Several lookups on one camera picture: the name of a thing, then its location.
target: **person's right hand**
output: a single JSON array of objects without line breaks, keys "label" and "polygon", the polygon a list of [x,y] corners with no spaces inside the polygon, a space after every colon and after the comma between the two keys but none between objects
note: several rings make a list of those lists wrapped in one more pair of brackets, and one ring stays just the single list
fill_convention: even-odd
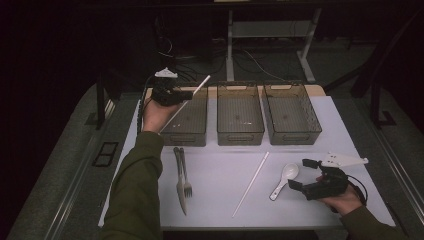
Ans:
[{"label": "person's right hand", "polygon": [[348,185],[346,191],[339,196],[321,198],[318,201],[334,207],[342,216],[362,206],[358,194],[351,185]]}]

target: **table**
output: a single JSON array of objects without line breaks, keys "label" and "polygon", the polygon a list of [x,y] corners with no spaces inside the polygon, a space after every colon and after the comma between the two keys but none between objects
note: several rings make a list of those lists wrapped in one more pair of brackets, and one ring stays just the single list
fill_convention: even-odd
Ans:
[{"label": "table", "polygon": [[[300,168],[297,181],[312,183],[319,170],[305,168],[303,158],[320,160],[329,152],[359,157],[340,115],[331,99],[321,95],[319,88],[307,87],[311,102],[323,129],[314,145],[272,146],[265,130],[260,146],[218,146],[216,133],[216,95],[210,89],[207,145],[184,147],[187,172],[193,186],[193,197],[187,199],[187,216],[181,210],[177,191],[177,167],[172,146],[162,152],[163,173],[159,179],[161,199],[161,224],[164,230],[243,230],[243,229],[324,229],[340,228],[339,215],[332,213],[322,203],[307,201],[297,191],[286,186],[276,201],[269,195],[277,186],[282,168],[287,163],[297,163]],[[128,131],[120,157],[134,146],[137,109]],[[259,172],[237,215],[232,218],[241,197],[250,183],[265,152],[269,157]],[[351,166],[343,170],[365,184],[368,208],[376,218],[394,226],[385,204],[365,166]],[[103,208],[99,226],[108,208]]]}]

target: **white rod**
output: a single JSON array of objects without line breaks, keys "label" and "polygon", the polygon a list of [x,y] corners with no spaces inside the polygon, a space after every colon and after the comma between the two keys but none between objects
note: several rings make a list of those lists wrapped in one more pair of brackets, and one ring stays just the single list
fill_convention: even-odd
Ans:
[{"label": "white rod", "polygon": [[[203,87],[203,85],[205,85],[205,83],[209,80],[209,78],[211,78],[210,75],[208,75],[205,80],[203,80],[203,82],[196,88],[196,90],[194,90],[193,92],[193,97],[194,95]],[[172,115],[171,119],[169,119],[169,121],[165,124],[165,126],[162,128],[162,130],[160,130],[161,132],[163,131],[163,129],[166,128],[166,126],[168,126],[168,124],[177,116],[177,114],[185,107],[185,105],[187,105],[188,101],[185,101],[183,103],[183,105],[174,113],[174,115]]]},{"label": "white rod", "polygon": [[250,181],[250,184],[249,184],[249,186],[247,187],[246,192],[244,192],[244,195],[243,195],[243,197],[241,198],[241,200],[240,200],[240,202],[239,202],[239,205],[237,206],[236,210],[234,211],[234,213],[233,213],[233,216],[232,216],[232,217],[234,217],[234,216],[236,215],[236,213],[237,213],[238,209],[240,208],[241,204],[243,203],[244,198],[246,197],[247,193],[249,192],[250,187],[252,187],[253,182],[256,180],[256,176],[258,176],[258,173],[259,173],[259,171],[261,170],[262,165],[264,165],[265,160],[268,158],[268,155],[269,155],[269,152],[266,152],[266,154],[265,154],[264,158],[262,159],[261,164],[259,165],[258,169],[256,170],[255,175],[253,176],[252,180]]}]

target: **black device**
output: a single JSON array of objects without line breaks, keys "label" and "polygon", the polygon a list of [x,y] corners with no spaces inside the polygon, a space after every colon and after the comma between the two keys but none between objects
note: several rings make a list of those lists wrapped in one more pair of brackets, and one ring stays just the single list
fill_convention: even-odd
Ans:
[{"label": "black device", "polygon": [[193,92],[176,90],[175,85],[175,79],[158,79],[153,85],[151,98],[162,106],[172,106],[193,99]]},{"label": "black device", "polygon": [[322,161],[302,159],[303,166],[314,169],[320,168],[322,171],[322,179],[318,182],[307,185],[294,180],[288,180],[289,187],[293,190],[302,192],[309,201],[341,195],[346,191],[350,184],[357,192],[362,204],[366,205],[366,198],[364,197],[364,194],[358,186],[348,180],[348,175],[346,175],[340,168],[325,167],[322,166],[321,163]]}]

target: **gray storage bin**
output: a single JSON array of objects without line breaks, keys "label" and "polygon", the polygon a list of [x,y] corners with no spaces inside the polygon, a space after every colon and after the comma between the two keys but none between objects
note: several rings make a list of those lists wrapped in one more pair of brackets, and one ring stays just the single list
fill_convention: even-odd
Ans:
[{"label": "gray storage bin", "polygon": [[[183,87],[194,91],[196,87]],[[208,89],[202,87],[161,132],[165,146],[206,146]]]},{"label": "gray storage bin", "polygon": [[315,143],[322,129],[305,86],[265,83],[262,99],[272,145]]},{"label": "gray storage bin", "polygon": [[265,131],[255,82],[218,83],[218,145],[261,145]]}]

